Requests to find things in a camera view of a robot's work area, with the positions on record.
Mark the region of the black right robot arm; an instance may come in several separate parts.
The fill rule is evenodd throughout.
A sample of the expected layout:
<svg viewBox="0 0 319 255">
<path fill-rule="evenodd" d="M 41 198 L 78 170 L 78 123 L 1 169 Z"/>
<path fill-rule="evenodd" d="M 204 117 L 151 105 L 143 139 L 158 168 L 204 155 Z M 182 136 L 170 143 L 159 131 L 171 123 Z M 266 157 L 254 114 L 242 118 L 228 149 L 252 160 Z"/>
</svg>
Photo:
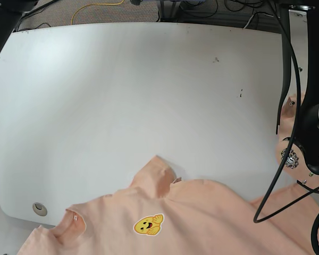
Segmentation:
<svg viewBox="0 0 319 255">
<path fill-rule="evenodd" d="M 31 11 L 38 1 L 0 0 L 0 52 L 23 13 Z"/>
</svg>

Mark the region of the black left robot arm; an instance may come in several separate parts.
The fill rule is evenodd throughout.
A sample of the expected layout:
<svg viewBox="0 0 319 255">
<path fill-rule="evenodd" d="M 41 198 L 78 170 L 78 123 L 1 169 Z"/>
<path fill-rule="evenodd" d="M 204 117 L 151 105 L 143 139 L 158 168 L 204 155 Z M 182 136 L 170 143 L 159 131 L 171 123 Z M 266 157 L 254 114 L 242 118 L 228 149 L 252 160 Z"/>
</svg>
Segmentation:
<svg viewBox="0 0 319 255">
<path fill-rule="evenodd" d="M 319 1 L 275 1 L 275 14 L 282 34 L 283 82 L 276 124 L 281 123 L 282 105 L 287 96 L 291 72 L 295 72 L 297 91 L 301 91 L 300 72 L 290 37 L 289 10 L 305 11 L 308 38 L 308 71 L 305 95 L 296 107 L 297 123 L 288 135 L 290 145 L 297 145 L 303 153 L 306 167 L 319 175 Z"/>
</svg>

